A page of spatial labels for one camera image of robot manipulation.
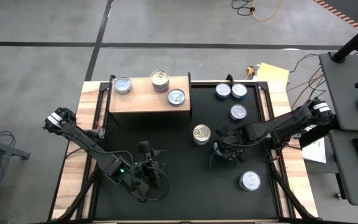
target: gray floor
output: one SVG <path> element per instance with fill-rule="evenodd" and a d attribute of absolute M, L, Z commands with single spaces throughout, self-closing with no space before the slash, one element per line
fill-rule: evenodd
<path fill-rule="evenodd" d="M 0 0 L 0 41 L 94 42 L 107 0 Z M 276 5 L 258 2 L 260 17 Z M 230 1 L 115 0 L 103 42 L 341 45 L 357 30 L 312 0 L 284 1 L 268 22 L 240 17 Z M 2 182 L 0 220 L 46 221 L 67 141 L 42 129 L 59 106 L 76 110 L 92 48 L 0 47 L 0 131 L 10 130 L 29 161 L 12 160 Z M 101 49 L 92 80 L 146 77 L 163 68 L 194 80 L 244 78 L 260 62 L 293 69 L 310 53 L 327 50 Z M 319 67 L 310 57 L 291 73 L 289 88 L 309 80 Z M 288 92 L 291 103 L 302 88 Z M 309 96 L 306 91 L 298 106 Z M 322 96 L 331 104 L 328 92 Z M 330 175 L 311 175 L 321 217 L 358 222 L 358 207 L 333 201 Z"/>

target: can with label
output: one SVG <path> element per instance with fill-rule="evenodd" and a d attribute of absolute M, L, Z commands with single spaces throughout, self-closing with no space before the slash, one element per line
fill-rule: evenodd
<path fill-rule="evenodd" d="M 243 173 L 239 179 L 240 188 L 245 191 L 254 191 L 260 187 L 260 178 L 254 171 Z"/>
<path fill-rule="evenodd" d="M 242 105 L 233 105 L 230 109 L 230 117 L 235 121 L 247 116 L 247 109 Z"/>
<path fill-rule="evenodd" d="M 169 89 L 169 75 L 164 70 L 156 70 L 151 74 L 154 90 L 157 93 L 165 93 Z"/>
<path fill-rule="evenodd" d="M 173 89 L 168 93 L 168 102 L 172 106 L 181 106 L 185 103 L 185 92 L 180 89 Z"/>
<path fill-rule="evenodd" d="M 205 145 L 208 142 L 209 137 L 211 137 L 211 130 L 207 125 L 199 124 L 194 128 L 193 140 L 198 145 Z"/>
<path fill-rule="evenodd" d="M 247 94 L 247 87 L 243 84 L 236 83 L 231 87 L 231 93 L 237 99 L 244 98 Z"/>
<path fill-rule="evenodd" d="M 215 92 L 219 98 L 227 98 L 231 93 L 231 89 L 228 84 L 219 83 L 215 87 Z"/>
<path fill-rule="evenodd" d="M 114 83 L 114 89 L 118 94 L 128 94 L 132 91 L 132 82 L 129 78 L 121 77 Z"/>

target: metal pole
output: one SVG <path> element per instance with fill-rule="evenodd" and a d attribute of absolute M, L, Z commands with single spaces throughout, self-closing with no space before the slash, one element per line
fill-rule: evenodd
<path fill-rule="evenodd" d="M 358 48 L 358 34 L 356 34 L 345 46 L 336 52 L 331 59 L 336 63 L 342 63 L 345 61 L 345 57 L 348 56 L 353 50 Z"/>

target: can lid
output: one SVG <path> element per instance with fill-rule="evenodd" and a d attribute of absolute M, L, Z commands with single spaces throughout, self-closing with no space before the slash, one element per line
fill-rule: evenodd
<path fill-rule="evenodd" d="M 131 80 L 126 77 L 118 78 L 114 84 L 114 88 L 117 91 L 126 91 L 131 87 Z"/>
<path fill-rule="evenodd" d="M 260 178 L 254 171 L 245 172 L 240 181 L 247 190 L 257 190 L 260 187 Z"/>
<path fill-rule="evenodd" d="M 168 82 L 168 72 L 164 70 L 156 70 L 150 76 L 154 85 L 164 85 Z"/>
<path fill-rule="evenodd" d="M 174 105 L 181 105 L 185 102 L 185 92 L 180 89 L 173 89 L 169 91 L 168 100 Z"/>
<path fill-rule="evenodd" d="M 221 96 L 228 96 L 231 93 L 230 86 L 226 83 L 219 83 L 216 85 L 216 93 Z"/>
<path fill-rule="evenodd" d="M 231 90 L 237 96 L 244 96 L 247 93 L 247 87 L 243 84 L 236 83 L 232 86 Z"/>
<path fill-rule="evenodd" d="M 199 141 L 207 141 L 211 136 L 211 130 L 207 125 L 199 124 L 193 130 L 193 136 Z"/>
<path fill-rule="evenodd" d="M 242 119 L 247 116 L 247 109 L 242 105 L 233 105 L 230 109 L 231 115 L 236 119 Z"/>

